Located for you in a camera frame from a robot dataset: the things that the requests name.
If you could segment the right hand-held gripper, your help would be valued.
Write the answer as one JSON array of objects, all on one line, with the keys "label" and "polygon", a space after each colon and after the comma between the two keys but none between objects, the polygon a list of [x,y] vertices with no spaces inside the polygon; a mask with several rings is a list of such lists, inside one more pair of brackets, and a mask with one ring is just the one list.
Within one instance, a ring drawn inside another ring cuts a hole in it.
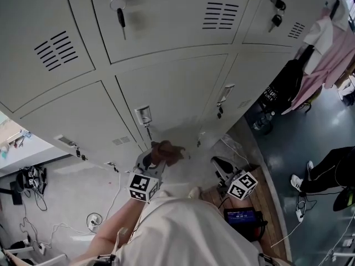
[{"label": "right hand-held gripper", "polygon": [[[229,178],[230,174],[237,172],[239,169],[236,164],[225,157],[214,156],[210,161],[216,168],[221,178]],[[221,197],[229,195],[240,201],[248,197],[257,186],[258,181],[250,172],[241,172],[227,179],[217,187],[217,191]]]}]

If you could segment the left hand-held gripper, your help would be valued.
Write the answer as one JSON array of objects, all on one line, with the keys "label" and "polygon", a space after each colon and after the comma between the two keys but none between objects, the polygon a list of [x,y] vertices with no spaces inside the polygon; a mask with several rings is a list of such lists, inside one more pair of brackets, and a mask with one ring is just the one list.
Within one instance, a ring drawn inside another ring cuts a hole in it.
[{"label": "left hand-held gripper", "polygon": [[135,200],[149,203],[162,184],[162,175],[166,161],[153,164],[153,149],[142,153],[135,163],[133,171],[129,174],[128,191]]}]

